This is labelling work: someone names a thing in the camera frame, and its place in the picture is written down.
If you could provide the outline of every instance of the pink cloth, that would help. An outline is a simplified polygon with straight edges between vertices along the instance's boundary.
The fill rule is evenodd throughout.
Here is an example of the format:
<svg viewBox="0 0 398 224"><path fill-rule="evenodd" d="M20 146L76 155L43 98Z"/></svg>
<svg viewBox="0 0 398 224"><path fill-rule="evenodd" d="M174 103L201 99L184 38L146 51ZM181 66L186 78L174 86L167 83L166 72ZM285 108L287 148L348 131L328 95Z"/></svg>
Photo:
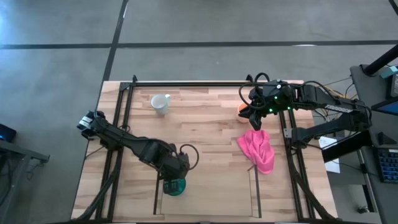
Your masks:
<svg viewBox="0 0 398 224"><path fill-rule="evenodd" d="M274 169L274 149L269 144L269 135L263 131L249 130L236 140L253 164L263 174L269 174Z"/></svg>

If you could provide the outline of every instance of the keyboard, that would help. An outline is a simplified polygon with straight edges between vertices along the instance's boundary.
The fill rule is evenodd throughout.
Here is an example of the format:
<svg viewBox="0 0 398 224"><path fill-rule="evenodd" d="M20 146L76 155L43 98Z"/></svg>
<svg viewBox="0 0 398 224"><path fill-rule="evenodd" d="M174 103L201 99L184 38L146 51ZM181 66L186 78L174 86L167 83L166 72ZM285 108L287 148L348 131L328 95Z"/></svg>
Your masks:
<svg viewBox="0 0 398 224"><path fill-rule="evenodd" d="M398 150L378 149L375 157L381 182L398 184Z"/></svg>

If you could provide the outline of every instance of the concrete floor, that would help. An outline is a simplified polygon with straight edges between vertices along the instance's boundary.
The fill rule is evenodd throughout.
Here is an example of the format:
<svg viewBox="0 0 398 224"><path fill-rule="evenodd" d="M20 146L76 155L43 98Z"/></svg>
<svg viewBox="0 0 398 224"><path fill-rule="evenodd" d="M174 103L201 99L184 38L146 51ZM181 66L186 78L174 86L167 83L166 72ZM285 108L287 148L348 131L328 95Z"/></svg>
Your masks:
<svg viewBox="0 0 398 224"><path fill-rule="evenodd" d="M121 4L0 0L0 44L111 43ZM120 43L394 40L397 23L387 0L130 0ZM267 72L271 78L330 83L391 47L118 49L110 80L243 80L248 73ZM18 131L18 145L51 154L23 183L15 223L70 218L87 145L75 126L96 106L108 54L109 49L0 50L0 123ZM344 92L349 84L332 87ZM333 191L337 205L344 203L339 192L341 187Z"/></svg>

